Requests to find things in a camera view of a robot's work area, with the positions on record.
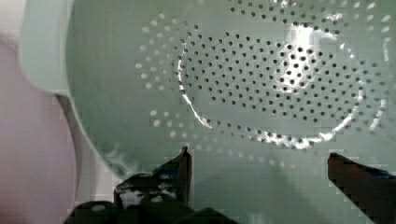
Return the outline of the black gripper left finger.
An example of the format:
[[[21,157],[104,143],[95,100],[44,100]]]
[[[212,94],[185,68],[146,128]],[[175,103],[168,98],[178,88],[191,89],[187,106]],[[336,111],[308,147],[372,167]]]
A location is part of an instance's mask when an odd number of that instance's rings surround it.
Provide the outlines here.
[[[149,196],[167,195],[187,204],[191,191],[192,161],[189,148],[184,146],[172,160],[164,163],[150,173],[130,176],[113,191],[114,203],[126,209],[139,205]]]

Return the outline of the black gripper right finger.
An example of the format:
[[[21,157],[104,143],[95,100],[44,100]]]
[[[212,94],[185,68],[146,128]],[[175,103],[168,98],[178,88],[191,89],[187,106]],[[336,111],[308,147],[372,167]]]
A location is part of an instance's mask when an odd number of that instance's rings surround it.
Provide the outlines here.
[[[395,224],[395,175],[334,152],[327,165],[328,179],[374,224]]]

